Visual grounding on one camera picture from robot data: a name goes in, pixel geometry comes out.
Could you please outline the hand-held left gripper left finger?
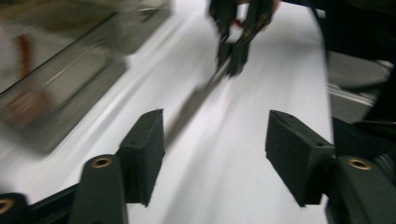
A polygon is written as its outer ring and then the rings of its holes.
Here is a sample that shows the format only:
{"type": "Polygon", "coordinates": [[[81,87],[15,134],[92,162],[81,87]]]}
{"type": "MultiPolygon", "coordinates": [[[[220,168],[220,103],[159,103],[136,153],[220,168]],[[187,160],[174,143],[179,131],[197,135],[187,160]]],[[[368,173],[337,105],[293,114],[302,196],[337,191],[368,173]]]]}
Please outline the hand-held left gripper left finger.
{"type": "Polygon", "coordinates": [[[120,143],[120,159],[127,203],[149,205],[164,152],[163,111],[143,114],[120,143]]]}

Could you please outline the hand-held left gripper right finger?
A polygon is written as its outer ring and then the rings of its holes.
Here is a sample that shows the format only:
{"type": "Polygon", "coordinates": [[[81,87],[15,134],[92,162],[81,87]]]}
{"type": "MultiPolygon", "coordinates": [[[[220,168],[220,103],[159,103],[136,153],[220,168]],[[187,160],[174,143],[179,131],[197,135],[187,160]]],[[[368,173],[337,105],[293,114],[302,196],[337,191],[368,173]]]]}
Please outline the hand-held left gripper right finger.
{"type": "Polygon", "coordinates": [[[265,152],[297,204],[320,204],[334,145],[293,115],[271,110],[265,152]]]}

